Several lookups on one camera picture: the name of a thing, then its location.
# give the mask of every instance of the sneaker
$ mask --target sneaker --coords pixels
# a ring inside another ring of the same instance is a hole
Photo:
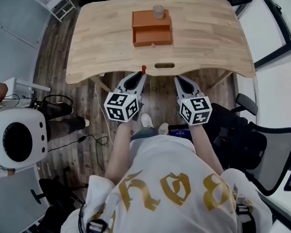
[[[162,123],[162,125],[159,127],[159,134],[168,135],[168,126],[168,123]]]
[[[86,127],[88,127],[91,124],[91,122],[88,119],[84,119],[84,121],[85,121],[85,126]]]
[[[147,113],[143,113],[141,115],[141,123],[142,123],[142,126],[145,128],[154,128],[152,119]]]

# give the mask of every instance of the black circular opening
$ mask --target black circular opening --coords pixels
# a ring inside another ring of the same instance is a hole
[[[11,123],[4,131],[3,147],[13,161],[25,161],[32,150],[32,137],[29,129],[20,122]]]

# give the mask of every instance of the chair leg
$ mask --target chair leg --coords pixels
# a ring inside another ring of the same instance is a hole
[[[59,18],[58,18],[58,16],[56,16],[56,14],[54,13],[54,12],[52,12],[51,10],[49,10],[50,11],[50,13],[57,19],[57,20],[59,20],[60,22],[62,22]]]
[[[212,83],[209,86],[209,89],[213,89],[215,86],[217,86],[220,82],[222,82],[224,79],[226,79],[232,73],[233,73],[232,71],[225,71],[214,83]]]
[[[72,2],[71,0],[68,0],[68,2],[71,4],[71,6],[72,6],[73,8],[76,9],[76,6],[73,4],[73,2]]]

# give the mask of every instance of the white stool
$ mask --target white stool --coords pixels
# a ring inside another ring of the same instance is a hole
[[[66,0],[66,3],[56,12],[54,11],[54,8],[63,0],[51,0],[48,3],[44,3],[41,0],[35,0],[36,2],[38,2],[39,4],[41,4],[44,8],[46,8],[48,11],[50,11],[50,13],[60,22],[62,22],[62,19],[73,9],[76,8],[76,6],[74,6],[74,4],[72,3],[71,0]],[[71,5],[71,7],[66,11],[64,10],[64,8],[67,5]],[[64,14],[61,17],[58,17],[57,14],[62,11]]]

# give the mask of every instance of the red marker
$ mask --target red marker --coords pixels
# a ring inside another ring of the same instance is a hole
[[[142,74],[145,74],[145,73],[146,73],[146,66],[143,65],[143,66],[142,66]]]

